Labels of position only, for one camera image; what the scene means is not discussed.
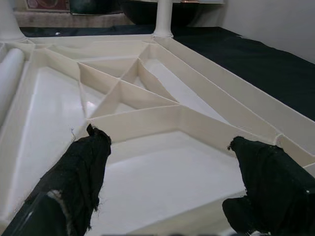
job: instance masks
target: dark cloth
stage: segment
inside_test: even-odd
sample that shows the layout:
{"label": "dark cloth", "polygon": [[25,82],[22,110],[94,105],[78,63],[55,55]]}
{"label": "dark cloth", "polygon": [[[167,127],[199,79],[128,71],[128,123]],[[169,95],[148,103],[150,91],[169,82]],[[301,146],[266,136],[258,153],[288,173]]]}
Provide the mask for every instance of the dark cloth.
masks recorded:
{"label": "dark cloth", "polygon": [[97,210],[105,165],[111,154],[109,136],[91,125],[87,131],[89,136],[73,142],[40,179],[4,236],[85,234],[92,212]]}
{"label": "dark cloth", "polygon": [[231,226],[243,229],[245,214],[248,232],[315,235],[315,179],[277,146],[236,137],[230,148],[247,191],[223,203]]}
{"label": "dark cloth", "polygon": [[[154,26],[21,28],[27,37],[149,34]],[[315,65],[219,27],[173,28],[174,39],[315,120]]]}

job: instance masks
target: white plastic tray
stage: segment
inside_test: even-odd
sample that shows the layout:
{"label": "white plastic tray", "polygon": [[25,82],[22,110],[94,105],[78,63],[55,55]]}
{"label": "white plastic tray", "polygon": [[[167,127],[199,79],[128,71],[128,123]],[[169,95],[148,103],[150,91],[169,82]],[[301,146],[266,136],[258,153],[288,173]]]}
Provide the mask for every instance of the white plastic tray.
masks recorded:
{"label": "white plastic tray", "polygon": [[[239,99],[232,91],[242,79],[173,39],[37,38],[2,45],[0,59],[12,47],[25,53],[28,66],[0,133],[4,226],[69,144],[86,135],[88,123],[113,140],[89,236],[228,229],[221,202],[244,190],[237,160],[226,149],[238,135],[280,145],[315,172],[313,146],[294,135],[296,127],[278,127],[278,111],[253,109],[255,94]],[[220,81],[221,74],[230,80]],[[288,109],[277,100],[260,107],[274,104]],[[315,129],[289,112],[302,122],[297,126]]]}

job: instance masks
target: black table surface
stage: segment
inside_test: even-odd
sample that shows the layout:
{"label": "black table surface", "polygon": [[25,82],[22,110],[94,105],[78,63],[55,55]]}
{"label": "black table surface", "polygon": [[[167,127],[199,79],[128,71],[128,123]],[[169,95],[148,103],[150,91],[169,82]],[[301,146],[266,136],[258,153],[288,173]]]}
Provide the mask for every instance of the black table surface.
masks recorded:
{"label": "black table surface", "polygon": [[[21,30],[27,37],[122,35],[150,34],[154,26]],[[219,27],[173,28],[172,32],[175,40],[315,120],[315,64]]]}

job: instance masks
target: rounded white tube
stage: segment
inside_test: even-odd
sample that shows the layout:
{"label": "rounded white tube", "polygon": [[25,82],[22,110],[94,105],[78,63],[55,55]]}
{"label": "rounded white tube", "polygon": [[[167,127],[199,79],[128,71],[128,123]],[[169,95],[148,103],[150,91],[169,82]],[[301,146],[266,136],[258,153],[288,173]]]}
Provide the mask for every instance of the rounded white tube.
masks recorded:
{"label": "rounded white tube", "polygon": [[173,37],[171,32],[173,0],[158,0],[157,25],[153,37]]}
{"label": "rounded white tube", "polygon": [[0,0],[0,42],[22,41],[24,34],[20,31],[8,0]]}
{"label": "rounded white tube", "polygon": [[17,48],[11,49],[0,63],[0,127],[14,98],[23,67],[24,53]]}

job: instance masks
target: white wall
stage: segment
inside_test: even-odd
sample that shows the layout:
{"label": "white wall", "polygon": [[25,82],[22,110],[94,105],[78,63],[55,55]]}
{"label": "white wall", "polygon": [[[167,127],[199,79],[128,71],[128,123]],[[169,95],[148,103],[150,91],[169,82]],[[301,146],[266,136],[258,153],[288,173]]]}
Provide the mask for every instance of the white wall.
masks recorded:
{"label": "white wall", "polygon": [[216,21],[217,26],[315,63],[315,0],[226,0],[220,15],[213,15],[212,10],[202,16],[202,25]]}

